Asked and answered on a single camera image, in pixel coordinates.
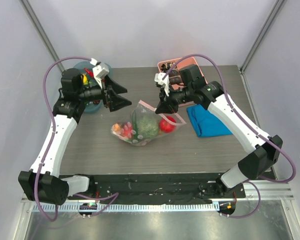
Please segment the green netted melon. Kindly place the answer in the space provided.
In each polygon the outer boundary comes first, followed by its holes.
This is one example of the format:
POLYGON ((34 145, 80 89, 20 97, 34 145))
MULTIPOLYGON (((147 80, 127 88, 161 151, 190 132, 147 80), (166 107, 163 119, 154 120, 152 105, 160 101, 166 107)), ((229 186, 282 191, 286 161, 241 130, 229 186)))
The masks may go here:
POLYGON ((153 112, 134 110, 131 113, 131 123, 137 135, 153 139, 159 135, 159 120, 153 112))

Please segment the clear zip top bag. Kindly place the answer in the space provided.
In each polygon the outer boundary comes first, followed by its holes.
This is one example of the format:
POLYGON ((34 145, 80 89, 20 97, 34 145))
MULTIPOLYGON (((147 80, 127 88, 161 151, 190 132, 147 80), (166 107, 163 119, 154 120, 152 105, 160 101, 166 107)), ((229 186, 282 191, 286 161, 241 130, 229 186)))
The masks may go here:
POLYGON ((110 131, 118 139, 134 146, 170 135, 186 124, 177 113, 156 114, 155 108, 140 100, 129 117, 116 122, 110 131))

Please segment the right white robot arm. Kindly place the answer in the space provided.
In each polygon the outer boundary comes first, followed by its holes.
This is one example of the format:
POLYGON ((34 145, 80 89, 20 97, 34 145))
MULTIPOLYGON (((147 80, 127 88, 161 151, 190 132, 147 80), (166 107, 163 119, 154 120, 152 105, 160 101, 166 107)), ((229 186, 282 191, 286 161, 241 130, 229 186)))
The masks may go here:
POLYGON ((175 114, 179 105, 194 102, 217 117, 240 142, 247 156, 216 179, 216 193, 223 198, 247 180, 255 180, 278 160, 283 140, 260 130, 224 92, 217 82, 206 83, 195 64, 180 70, 184 87, 174 90, 165 73, 156 73, 154 82, 160 88, 156 114, 175 114))

